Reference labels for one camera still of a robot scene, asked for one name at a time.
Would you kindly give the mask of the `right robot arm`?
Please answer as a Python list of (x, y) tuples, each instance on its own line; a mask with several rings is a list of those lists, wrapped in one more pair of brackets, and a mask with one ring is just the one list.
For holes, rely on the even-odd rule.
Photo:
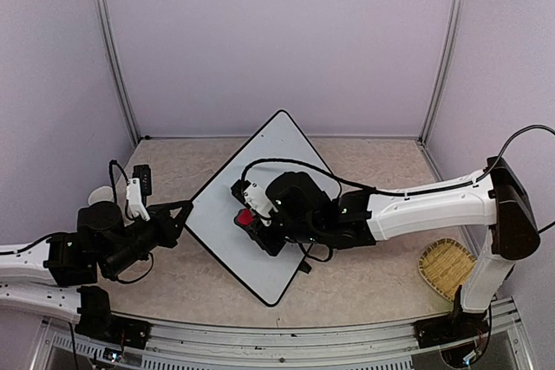
[(456, 310), (443, 321), (454, 339), (476, 326), (514, 264), (540, 245), (527, 192), (501, 156), (467, 176), (399, 191), (350, 182), (350, 192), (330, 198), (303, 171), (284, 172), (267, 186), (242, 176), (236, 186), (250, 212), (247, 220), (236, 217), (236, 225), (272, 256), (286, 243), (346, 250), (425, 230), (488, 227), (477, 263), (457, 289)]

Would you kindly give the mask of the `white whiteboard black frame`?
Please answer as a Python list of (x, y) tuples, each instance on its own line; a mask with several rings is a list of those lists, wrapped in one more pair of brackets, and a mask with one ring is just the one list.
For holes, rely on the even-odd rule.
[(331, 171), (290, 114), (279, 110), (195, 193), (186, 229), (264, 305), (274, 307), (295, 277), (304, 255), (291, 243), (277, 256), (263, 251), (233, 222), (244, 206), (231, 191), (245, 166), (268, 158), (300, 160)]

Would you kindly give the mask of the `red black whiteboard eraser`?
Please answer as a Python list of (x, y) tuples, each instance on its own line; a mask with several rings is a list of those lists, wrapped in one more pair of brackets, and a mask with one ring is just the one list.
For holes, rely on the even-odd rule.
[(242, 209), (234, 218), (234, 223), (239, 227), (248, 227), (254, 221), (254, 216), (249, 209)]

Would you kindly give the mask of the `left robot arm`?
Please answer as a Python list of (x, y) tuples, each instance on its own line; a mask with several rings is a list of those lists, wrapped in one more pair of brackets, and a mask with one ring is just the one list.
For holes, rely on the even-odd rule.
[(98, 279), (118, 282), (136, 262), (152, 263), (155, 248), (174, 248), (192, 208), (187, 200), (154, 204), (148, 219), (126, 224), (117, 204), (101, 201), (78, 211), (74, 232), (2, 246), (2, 308), (66, 321), (98, 341), (143, 348), (150, 324), (113, 314)]

